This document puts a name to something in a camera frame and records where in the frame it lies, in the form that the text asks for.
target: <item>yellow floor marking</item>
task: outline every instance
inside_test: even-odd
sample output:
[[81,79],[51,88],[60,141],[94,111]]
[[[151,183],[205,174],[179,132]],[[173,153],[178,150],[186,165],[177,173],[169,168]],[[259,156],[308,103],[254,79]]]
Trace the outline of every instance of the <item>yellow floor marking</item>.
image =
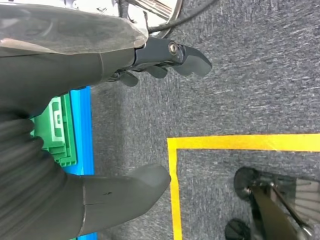
[[183,240],[179,181],[177,174],[178,149],[223,149],[320,152],[320,133],[224,135],[168,138],[174,240]]

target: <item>black cable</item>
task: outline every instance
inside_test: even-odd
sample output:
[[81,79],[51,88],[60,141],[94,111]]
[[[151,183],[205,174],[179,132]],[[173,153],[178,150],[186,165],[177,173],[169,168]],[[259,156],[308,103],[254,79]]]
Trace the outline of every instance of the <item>black cable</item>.
[[209,7],[211,7],[211,5],[214,5],[217,4],[217,2],[219,2],[219,0],[210,0],[209,2],[207,2],[205,4],[204,4],[203,6],[200,6],[199,8],[195,10],[193,13],[186,17],[186,18],[183,18],[183,19],[177,19],[177,20],[174,20],[174,21],[171,21],[171,22],[168,22],[166,24],[162,24],[162,25],[159,25],[159,26],[155,26],[155,27],[149,27],[148,28],[148,32],[149,34],[152,34],[152,33],[156,33],[156,32],[161,32],[161,31],[165,31],[165,30],[168,30],[168,29],[171,29],[171,28],[174,28],[179,25],[182,25],[182,24],[185,24],[187,23],[189,21],[192,20],[193,18],[202,14],[206,10],[208,10]]

